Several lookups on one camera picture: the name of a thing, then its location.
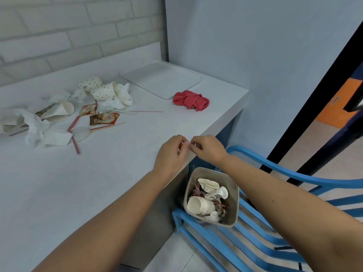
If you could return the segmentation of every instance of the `left hand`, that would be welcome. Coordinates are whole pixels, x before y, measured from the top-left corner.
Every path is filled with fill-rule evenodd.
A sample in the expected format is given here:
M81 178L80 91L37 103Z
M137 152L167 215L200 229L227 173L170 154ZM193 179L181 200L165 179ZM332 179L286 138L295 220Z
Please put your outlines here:
M152 171L170 181L183 165L188 153L189 141L182 135L171 137L165 142L155 160Z

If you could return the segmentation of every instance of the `brick wall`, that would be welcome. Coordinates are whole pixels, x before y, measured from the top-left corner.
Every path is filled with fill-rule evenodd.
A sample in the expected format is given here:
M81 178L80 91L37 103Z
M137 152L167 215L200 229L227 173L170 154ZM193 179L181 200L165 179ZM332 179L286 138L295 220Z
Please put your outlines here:
M0 86L157 41L164 0L0 0Z

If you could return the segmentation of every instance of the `hand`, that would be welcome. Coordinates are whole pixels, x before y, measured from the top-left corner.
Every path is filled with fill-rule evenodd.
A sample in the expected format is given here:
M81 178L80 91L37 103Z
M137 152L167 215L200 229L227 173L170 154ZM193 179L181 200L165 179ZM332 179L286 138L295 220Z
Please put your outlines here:
M193 137L190 141L189 148L200 159L218 168L220 168L222 161L228 156L221 142L211 135Z
M157 153L152 171L170 181L183 165L188 146L189 141L184 136L177 135L170 138Z

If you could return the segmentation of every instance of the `forearm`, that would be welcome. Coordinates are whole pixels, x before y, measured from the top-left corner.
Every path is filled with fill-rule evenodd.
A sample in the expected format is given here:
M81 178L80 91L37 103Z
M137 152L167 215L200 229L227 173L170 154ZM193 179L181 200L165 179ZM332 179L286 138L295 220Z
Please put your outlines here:
M34 271L104 272L114 269L162 190L165 181L160 178L153 172L146 174L62 242Z
M340 267L339 259L345 265L344 269L347 268L346 258L360 262L348 256L362 253L363 227L359 221L319 197L237 157L227 156L220 168L313 269L340 271L343 267ZM327 263L333 265L331 270L330 267L327 269Z

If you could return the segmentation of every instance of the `white table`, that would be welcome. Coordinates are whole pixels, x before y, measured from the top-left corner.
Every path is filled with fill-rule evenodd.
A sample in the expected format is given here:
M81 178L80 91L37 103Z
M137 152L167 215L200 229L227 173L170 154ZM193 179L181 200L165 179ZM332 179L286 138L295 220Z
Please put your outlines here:
M161 59L159 43L0 88L0 107L36 102L58 89L98 74L121 81L119 72ZM131 84L132 110L125 124L94 132L73 145L29 149L26 133L0 136L0 271L30 271L65 238L125 193L149 170L163 142L175 134L188 139L216 135L242 109L248 90L203 75L192 88L210 99L202 111L173 105ZM69 126L76 114L59 123ZM88 117L77 126L87 125ZM194 158L189 153L183 168Z

